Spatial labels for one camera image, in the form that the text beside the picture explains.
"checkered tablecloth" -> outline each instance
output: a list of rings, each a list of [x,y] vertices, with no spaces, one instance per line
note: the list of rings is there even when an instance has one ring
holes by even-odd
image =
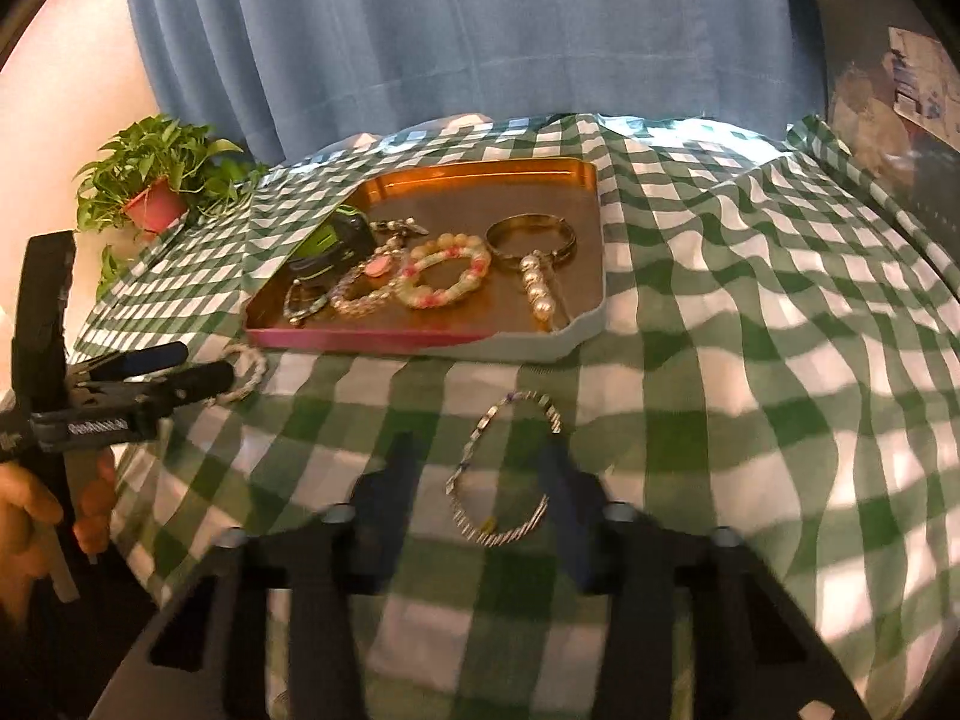
[[[412,430],[428,454],[400,568],[384,596],[354,604],[371,716],[583,717],[604,601],[560,573],[548,525],[484,551],[458,536],[443,496],[477,418],[510,389],[537,389],[611,495],[672,528],[744,533],[875,717],[895,716],[960,602],[960,274],[816,119],[789,146],[715,122],[519,119],[282,167],[237,215],[160,236],[78,353],[184,340],[212,359],[242,337],[244,302],[360,181],[551,155],[597,168],[605,332],[554,365],[269,352],[251,397],[183,409],[163,442],[128,451],[114,538],[131,567],[163,600],[222,528],[304,522]],[[526,517],[544,430],[523,407],[491,423],[464,479],[477,519]],[[286,600],[272,602],[274,696]]]

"pothos plant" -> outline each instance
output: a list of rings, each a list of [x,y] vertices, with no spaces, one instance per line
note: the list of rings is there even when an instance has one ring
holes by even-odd
[[[77,170],[83,175],[77,189],[77,228],[99,232],[130,223],[125,206],[160,178],[201,215],[219,217],[242,206],[267,167],[224,156],[243,149],[226,138],[211,138],[210,130],[158,114],[118,132],[100,147],[106,153],[103,159]],[[123,269],[124,263],[106,247],[98,296]]]

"curtain fold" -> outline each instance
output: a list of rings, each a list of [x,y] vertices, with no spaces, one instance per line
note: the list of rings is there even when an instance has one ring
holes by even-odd
[[[789,0],[128,1],[161,107],[271,163],[469,111],[706,115],[778,136],[824,106]]]

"pink and yellow beaded bracelet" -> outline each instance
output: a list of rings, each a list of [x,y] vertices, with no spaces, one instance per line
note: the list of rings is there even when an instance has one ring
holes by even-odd
[[[469,259],[467,269],[456,284],[445,290],[434,290],[419,284],[421,274],[445,260]],[[445,233],[410,252],[410,262],[400,271],[394,295],[409,308],[440,308],[455,303],[478,289],[490,269],[490,252],[475,235]]]

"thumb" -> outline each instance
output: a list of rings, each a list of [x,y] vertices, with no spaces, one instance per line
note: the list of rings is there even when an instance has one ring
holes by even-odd
[[[64,509],[40,479],[16,463],[0,464],[0,503],[7,503],[30,514],[38,522],[56,525],[64,518]]]

